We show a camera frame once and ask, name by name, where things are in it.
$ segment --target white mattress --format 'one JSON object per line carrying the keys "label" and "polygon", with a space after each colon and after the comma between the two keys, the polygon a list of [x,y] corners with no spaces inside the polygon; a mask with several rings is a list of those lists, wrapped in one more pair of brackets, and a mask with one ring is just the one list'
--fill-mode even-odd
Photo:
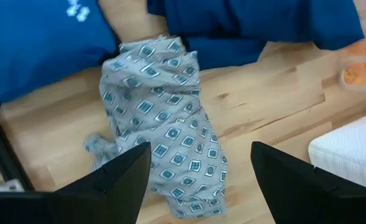
{"label": "white mattress", "polygon": [[366,117],[309,145],[313,165],[366,187]]}

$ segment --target clothing pile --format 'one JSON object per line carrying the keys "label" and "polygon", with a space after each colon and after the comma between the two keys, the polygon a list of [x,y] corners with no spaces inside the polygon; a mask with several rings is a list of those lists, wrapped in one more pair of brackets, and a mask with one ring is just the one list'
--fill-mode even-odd
{"label": "clothing pile", "polygon": [[120,52],[103,64],[100,80],[115,141],[94,134],[85,145],[96,155],[95,169],[150,142],[148,186],[166,197],[173,214],[225,213],[227,159],[200,105],[197,52],[164,37],[121,44]]}
{"label": "clothing pile", "polygon": [[353,0],[148,0],[169,33],[197,50],[201,70],[252,63],[267,41],[337,50],[363,39]]}

